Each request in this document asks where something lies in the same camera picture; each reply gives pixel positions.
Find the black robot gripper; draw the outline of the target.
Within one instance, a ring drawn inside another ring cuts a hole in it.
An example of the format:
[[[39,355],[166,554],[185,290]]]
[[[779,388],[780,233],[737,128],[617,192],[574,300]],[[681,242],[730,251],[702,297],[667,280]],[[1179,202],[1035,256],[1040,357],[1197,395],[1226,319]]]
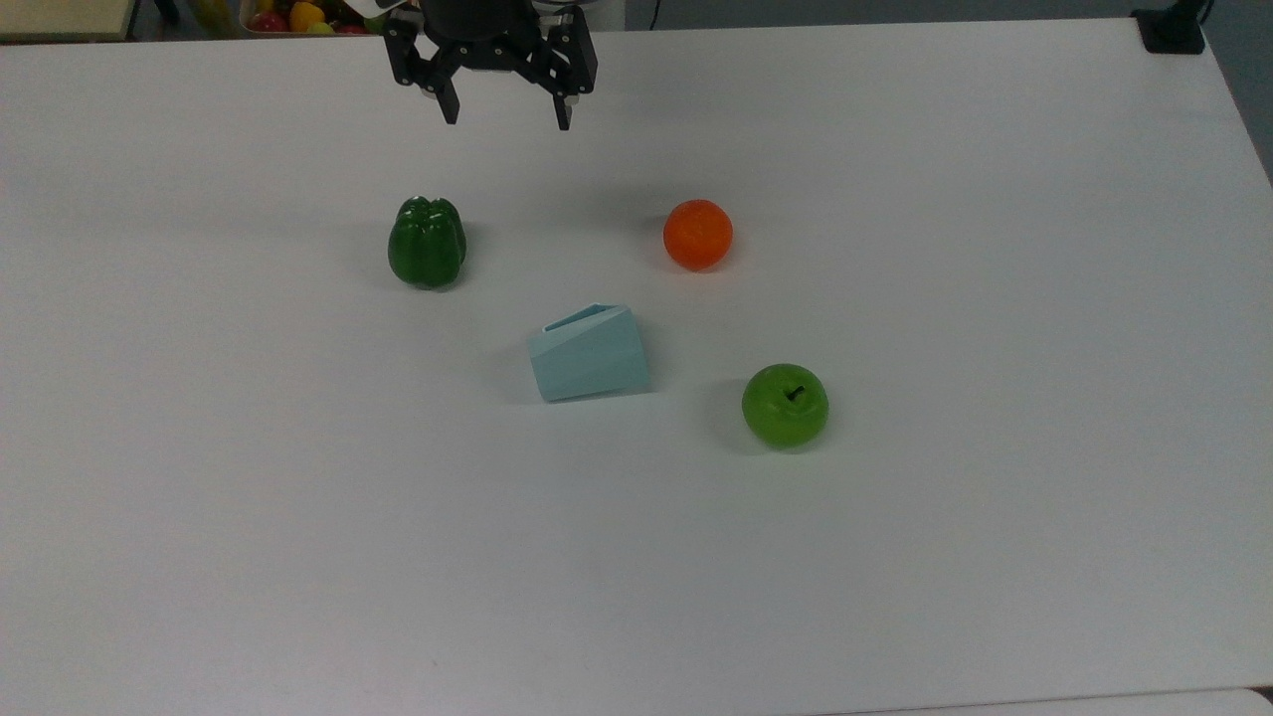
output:
[[[573,107],[594,90],[597,59],[586,14],[540,15],[530,1],[420,1],[424,34],[437,46],[423,59],[423,24],[390,18],[383,39],[395,82],[435,101],[446,124],[460,117],[452,78],[460,68],[518,73],[552,96],[559,130]]]

